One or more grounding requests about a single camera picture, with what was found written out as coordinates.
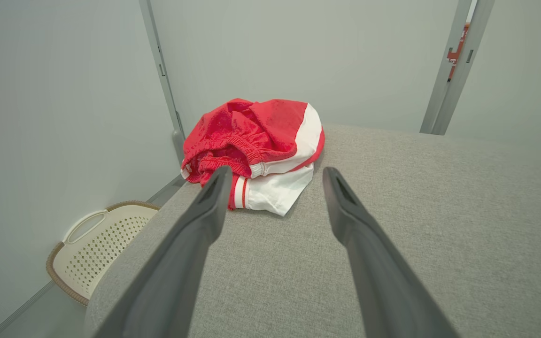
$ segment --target white wall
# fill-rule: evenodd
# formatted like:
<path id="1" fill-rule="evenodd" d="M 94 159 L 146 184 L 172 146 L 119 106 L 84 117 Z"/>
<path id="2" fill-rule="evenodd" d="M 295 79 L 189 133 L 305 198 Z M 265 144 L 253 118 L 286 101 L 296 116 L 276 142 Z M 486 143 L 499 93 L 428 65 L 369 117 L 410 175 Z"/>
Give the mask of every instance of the white wall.
<path id="1" fill-rule="evenodd" d="M 0 323 L 78 218 L 178 175 L 156 72 L 138 0 L 0 0 Z"/>
<path id="2" fill-rule="evenodd" d="M 233 98 L 418 132 L 457 1 L 152 0 L 185 132 Z"/>
<path id="3" fill-rule="evenodd" d="M 541 148 L 541 1 L 495 2 L 445 135 Z"/>

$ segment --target metal frame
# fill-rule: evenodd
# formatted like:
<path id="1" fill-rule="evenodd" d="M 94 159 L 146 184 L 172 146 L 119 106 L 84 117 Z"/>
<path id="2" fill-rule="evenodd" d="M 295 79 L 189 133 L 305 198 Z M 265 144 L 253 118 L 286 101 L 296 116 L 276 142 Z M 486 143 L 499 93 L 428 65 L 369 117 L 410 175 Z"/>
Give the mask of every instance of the metal frame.
<path id="1" fill-rule="evenodd" d="M 494 7 L 494 0 L 477 0 L 471 25 L 466 33 L 462 52 L 460 52 L 459 62 L 449 83 L 442 107 L 440 107 L 440 113 L 438 113 L 438 117 L 431 130 L 431 133 L 434 135 L 445 135 L 448 129 L 448 125 L 462 94 L 464 84 L 469 76 L 469 71 L 473 66 L 473 60 L 475 60 L 479 51 L 479 43 L 486 30 L 487 20 L 490 18 L 490 13 L 492 13 L 492 7 Z"/>
<path id="2" fill-rule="evenodd" d="M 448 62 L 447 55 L 452 41 L 448 39 L 444 58 L 442 59 L 438 77 L 433 87 L 429 105 L 427 106 L 427 112 L 421 125 L 421 133 L 445 135 L 460 95 L 462 94 L 469 71 L 473 65 L 473 60 L 475 60 L 475 56 L 477 55 L 479 43 L 485 32 L 494 1 L 477 0 L 471 25 L 466 33 L 466 39 L 460 52 L 459 62 L 456 65 L 455 73 L 450 82 L 448 82 L 448 75 L 452 64 Z M 459 6 L 456 9 L 455 19 L 450 32 L 450 38 L 453 35 L 456 36 L 456 44 L 459 43 L 460 33 L 463 31 L 470 4 L 470 0 L 459 0 Z"/>
<path id="3" fill-rule="evenodd" d="M 164 92 L 164 98 L 168 105 L 168 113 L 172 120 L 172 126 L 174 131 L 172 132 L 172 143 L 174 150 L 177 153 L 178 162 L 183 162 L 183 143 L 185 141 L 185 131 L 181 124 L 181 118 L 178 115 L 177 108 L 174 105 L 174 98 L 172 97 L 172 90 L 170 88 L 170 82 L 168 80 L 168 72 L 166 70 L 166 64 L 164 63 L 164 57 L 162 55 L 162 49 L 160 48 L 160 39 L 157 34 L 156 21 L 152 11 L 152 3 L 150 0 L 139 0 L 139 6 L 141 6 L 141 13 L 143 15 L 143 21 L 146 24 L 147 38 L 150 41 L 152 47 L 152 54 L 154 61 L 156 62 L 156 70 L 158 71 L 158 77 L 162 90 Z"/>
<path id="4" fill-rule="evenodd" d="M 449 82 L 448 76 L 452 69 L 452 63 L 449 62 L 448 53 L 457 52 L 460 43 L 460 33 L 463 32 L 464 24 L 466 23 L 466 17 L 468 16 L 469 9 L 471 8 L 471 0 L 459 0 L 456 7 L 455 17 L 452 21 L 452 27 L 450 28 L 450 35 L 448 36 L 448 42 L 444 50 L 444 56 L 440 61 L 440 69 L 433 85 L 433 92 L 427 105 L 427 112 L 423 123 L 421 124 L 422 133 L 431 133 L 435 120 L 438 117 L 442 102 L 448 91 Z"/>

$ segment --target gray fabric upholstery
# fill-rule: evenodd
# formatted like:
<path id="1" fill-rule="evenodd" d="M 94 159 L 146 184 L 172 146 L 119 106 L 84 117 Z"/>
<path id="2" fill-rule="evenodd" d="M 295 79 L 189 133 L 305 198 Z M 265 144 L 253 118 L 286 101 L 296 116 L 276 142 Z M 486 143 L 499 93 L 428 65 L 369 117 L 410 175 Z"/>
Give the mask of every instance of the gray fabric upholstery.
<path id="1" fill-rule="evenodd" d="M 541 337 L 541 154 L 434 135 L 326 126 L 325 152 L 285 217 L 228 212 L 190 336 L 362 337 L 322 167 L 337 167 L 462 337 Z M 90 301 L 90 336 L 193 200 L 186 184 L 118 257 Z"/>

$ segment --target baseboard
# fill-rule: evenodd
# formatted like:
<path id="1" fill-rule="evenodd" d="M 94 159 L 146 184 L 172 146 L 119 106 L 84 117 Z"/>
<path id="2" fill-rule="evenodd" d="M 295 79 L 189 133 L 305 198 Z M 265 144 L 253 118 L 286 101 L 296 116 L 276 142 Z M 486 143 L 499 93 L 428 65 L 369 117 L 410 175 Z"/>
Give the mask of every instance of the baseboard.
<path id="1" fill-rule="evenodd" d="M 178 175 L 177 177 L 172 179 L 172 181 L 170 181 L 169 184 L 166 184 L 164 188 L 160 189 L 155 195 L 153 195 L 150 199 L 148 199 L 147 202 L 152 203 L 153 201 L 155 201 L 155 199 L 157 199 L 160 195 L 162 195 L 164 191 L 166 191 L 170 186 L 178 186 L 180 188 L 181 186 L 183 186 L 184 183 L 185 183 L 185 180 L 183 179 L 183 177 Z"/>
<path id="2" fill-rule="evenodd" d="M 22 304 L 22 306 L 20 306 L 16 311 L 14 311 L 11 316 L 7 317 L 7 319 L 0 324 L 0 333 L 5 330 L 6 327 L 8 327 L 18 317 L 20 317 L 21 314 L 28 309 L 28 307 L 30 307 L 32 304 L 34 304 L 34 302 L 39 300 L 39 298 L 41 298 L 41 296 L 44 295 L 47 291 L 49 291 L 49 289 L 51 289 L 54 285 L 54 281 L 49 281 L 49 283 L 45 284 L 45 286 L 43 286 L 37 293 L 35 293 L 31 297 L 31 299 L 26 301 L 26 303 Z"/>

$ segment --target basket handle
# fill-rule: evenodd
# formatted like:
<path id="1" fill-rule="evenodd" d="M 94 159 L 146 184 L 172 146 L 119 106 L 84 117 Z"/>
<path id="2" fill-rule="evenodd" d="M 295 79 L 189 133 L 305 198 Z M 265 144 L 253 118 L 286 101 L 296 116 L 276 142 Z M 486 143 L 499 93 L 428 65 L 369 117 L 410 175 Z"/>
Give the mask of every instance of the basket handle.
<path id="1" fill-rule="evenodd" d="M 103 218 L 101 218 L 101 220 L 99 222 L 97 222 L 95 225 L 92 225 L 91 228 L 89 228 L 87 231 L 85 231 L 84 233 L 81 234 L 81 236 L 79 236 L 78 238 L 76 239 L 73 239 L 73 240 L 70 240 L 70 238 L 72 237 L 72 235 L 75 234 L 75 232 L 77 232 L 79 229 L 81 229 L 88 221 L 92 220 L 93 218 L 96 218 L 97 216 L 100 216 L 102 215 Z M 96 211 L 96 212 L 92 212 L 90 214 L 88 214 L 87 216 L 84 216 L 83 218 L 81 218 L 78 222 L 75 223 L 75 225 L 73 225 L 71 227 L 71 229 L 66 233 L 66 236 L 64 236 L 64 244 L 65 245 L 68 245 L 68 244 L 74 244 L 76 242 L 78 242 L 79 239 L 83 238 L 84 235 L 90 233 L 91 230 L 95 229 L 97 227 L 97 225 L 101 224 L 101 222 L 105 221 L 106 220 L 106 216 L 108 215 L 108 211 L 107 210 L 99 210 L 99 211 Z"/>

